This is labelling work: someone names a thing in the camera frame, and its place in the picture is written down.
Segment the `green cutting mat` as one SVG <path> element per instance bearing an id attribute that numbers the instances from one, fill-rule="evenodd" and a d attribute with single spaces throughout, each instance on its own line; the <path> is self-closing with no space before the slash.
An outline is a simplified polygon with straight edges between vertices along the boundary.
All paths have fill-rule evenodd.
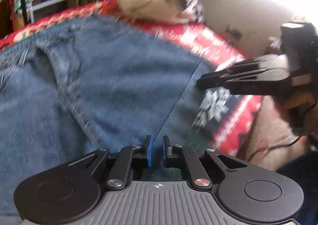
<path id="1" fill-rule="evenodd" d="M 205 132 L 192 130 L 184 145 L 193 149 L 198 156 L 201 156 L 207 148 L 213 148 L 213 139 Z"/>

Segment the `blue denim shorts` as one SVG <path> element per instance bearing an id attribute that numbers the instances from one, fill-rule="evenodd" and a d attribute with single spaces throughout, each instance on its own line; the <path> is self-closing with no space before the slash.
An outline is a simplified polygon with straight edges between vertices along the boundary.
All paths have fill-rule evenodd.
<path id="1" fill-rule="evenodd" d="M 24 179 L 99 148 L 147 135 L 184 144 L 215 67 L 167 40 L 92 15 L 1 52 L 1 224 L 18 224 Z"/>

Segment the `red patterned tablecloth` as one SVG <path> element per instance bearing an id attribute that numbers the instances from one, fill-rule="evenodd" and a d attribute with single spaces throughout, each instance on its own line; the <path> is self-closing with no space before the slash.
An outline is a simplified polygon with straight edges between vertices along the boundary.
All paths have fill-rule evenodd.
<path id="1" fill-rule="evenodd" d="M 1 38 L 1 51 L 12 47 L 36 33 L 78 17 L 87 17 L 94 12 L 119 18 L 120 21 L 131 24 L 160 39 L 174 42 L 192 53 L 203 57 L 222 70 L 233 63 L 242 61 L 244 57 L 227 44 L 224 39 L 202 23 L 163 24 L 149 21 L 137 21 L 123 17 L 116 0 L 104 0 L 85 6 L 64 10 L 60 13 L 45 17 L 36 23 Z M 243 96 L 228 114 L 219 121 L 217 127 L 208 133 L 209 146 L 240 159 L 245 158 L 246 148 L 250 140 L 253 125 L 260 109 L 261 96 Z"/>

